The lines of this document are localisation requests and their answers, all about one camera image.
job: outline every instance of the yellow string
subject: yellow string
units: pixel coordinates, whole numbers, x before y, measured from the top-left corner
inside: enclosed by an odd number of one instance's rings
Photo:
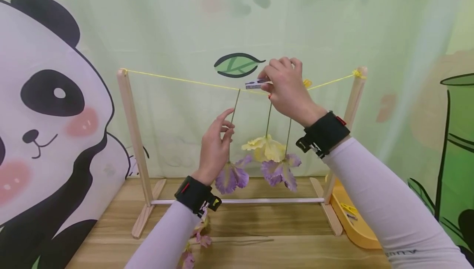
[[[188,83],[194,83],[194,84],[200,84],[200,85],[206,85],[206,86],[212,86],[212,87],[218,87],[218,88],[224,88],[224,89],[241,90],[239,88],[234,88],[234,87],[228,87],[228,86],[222,86],[222,85],[215,85],[215,84],[191,81],[191,80],[187,80],[187,79],[173,78],[173,77],[168,77],[168,76],[163,76],[163,75],[156,75],[156,74],[146,73],[146,72],[137,72],[136,70],[127,70],[127,69],[125,69],[125,71],[126,72],[131,72],[131,73],[137,73],[137,74],[141,74],[141,75],[154,76],[154,77],[159,77],[159,78],[183,81],[183,82],[188,82]],[[329,85],[329,84],[332,84],[332,83],[335,83],[335,82],[338,82],[338,81],[341,81],[341,80],[344,80],[344,79],[347,79],[347,78],[350,78],[350,77],[359,77],[359,78],[362,78],[362,79],[366,78],[365,76],[362,76],[361,72],[359,72],[358,70],[353,70],[352,74],[349,75],[349,76],[345,76],[345,77],[342,77],[342,78],[339,78],[339,79],[335,79],[333,81],[329,81],[329,82],[324,83],[324,84],[320,84],[318,86],[308,88],[308,90],[319,88],[319,87],[322,87],[322,86],[325,86],[325,85]],[[253,91],[253,90],[243,90],[243,91],[250,92],[250,93],[255,93],[255,94],[268,95],[268,93],[263,93],[263,92]]]

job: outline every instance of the hand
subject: hand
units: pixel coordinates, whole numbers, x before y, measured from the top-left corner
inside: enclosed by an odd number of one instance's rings
[[[327,114],[327,110],[313,102],[303,85],[302,73],[301,61],[282,57],[270,60],[257,78],[272,81],[263,84],[262,90],[271,94],[269,98],[275,109],[307,128]]]
[[[207,186],[212,184],[228,162],[235,126],[226,117],[232,112],[234,109],[230,108],[221,113],[202,136],[199,169],[191,176]]]

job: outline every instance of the panda ear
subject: panda ear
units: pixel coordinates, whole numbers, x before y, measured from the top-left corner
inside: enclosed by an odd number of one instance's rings
[[[14,8],[46,26],[71,47],[79,42],[79,26],[71,13],[53,0],[11,0]]]

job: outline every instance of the panda eye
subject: panda eye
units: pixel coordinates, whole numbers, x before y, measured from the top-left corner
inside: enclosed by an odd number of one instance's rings
[[[55,70],[35,73],[21,88],[21,100],[31,110],[50,116],[75,116],[84,110],[79,86]]]
[[[5,144],[3,143],[3,140],[1,140],[0,137],[0,165],[3,162],[3,159],[5,159]]]

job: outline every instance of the white arm sleeve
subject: white arm sleeve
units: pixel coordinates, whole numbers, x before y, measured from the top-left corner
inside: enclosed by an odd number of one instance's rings
[[[408,185],[354,138],[323,161],[344,185],[394,269],[472,268]]]
[[[175,201],[128,261],[125,269],[174,269],[200,219]]]

